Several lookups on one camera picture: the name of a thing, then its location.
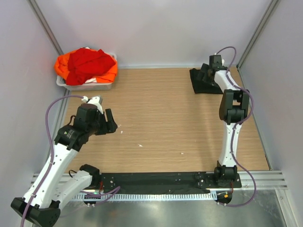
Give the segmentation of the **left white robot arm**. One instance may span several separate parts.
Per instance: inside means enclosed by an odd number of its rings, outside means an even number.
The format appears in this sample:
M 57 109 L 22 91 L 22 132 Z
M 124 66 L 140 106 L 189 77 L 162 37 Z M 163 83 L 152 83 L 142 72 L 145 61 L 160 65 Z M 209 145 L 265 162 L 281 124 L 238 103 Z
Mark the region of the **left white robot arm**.
M 73 124 L 58 130 L 51 141 L 52 152 L 31 188 L 23 197 L 16 197 L 12 209 L 39 227 L 52 227 L 62 209 L 77 193 L 85 188 L 96 189 L 101 182 L 100 170 L 85 164 L 65 185 L 57 187 L 69 163 L 92 135 L 114 133 L 117 124 L 111 109 L 101 112 L 94 104 L 78 107 Z

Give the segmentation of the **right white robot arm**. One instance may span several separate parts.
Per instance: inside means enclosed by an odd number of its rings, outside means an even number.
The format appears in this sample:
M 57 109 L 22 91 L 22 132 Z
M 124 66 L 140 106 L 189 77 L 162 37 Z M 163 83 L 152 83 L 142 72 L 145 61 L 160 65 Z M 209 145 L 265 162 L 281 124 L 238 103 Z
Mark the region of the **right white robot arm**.
M 219 118 L 223 122 L 222 151 L 214 173 L 209 178 L 218 187 L 227 187 L 237 181 L 238 138 L 248 116 L 250 96 L 231 77 L 218 54 L 209 56 L 209 63 L 202 65 L 198 80 L 206 85 L 204 93 L 210 94 L 210 89 L 214 88 L 223 94 L 219 107 Z

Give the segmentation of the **black t shirt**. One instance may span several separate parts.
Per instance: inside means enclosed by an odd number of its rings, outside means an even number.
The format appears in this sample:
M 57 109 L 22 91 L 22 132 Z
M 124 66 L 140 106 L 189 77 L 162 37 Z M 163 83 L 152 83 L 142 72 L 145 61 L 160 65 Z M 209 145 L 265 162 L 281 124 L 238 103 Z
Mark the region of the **black t shirt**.
M 203 77 L 198 76 L 199 72 L 200 70 L 198 69 L 189 70 L 191 84 L 195 94 L 223 94 L 223 92 L 217 85 L 211 85 L 203 81 Z

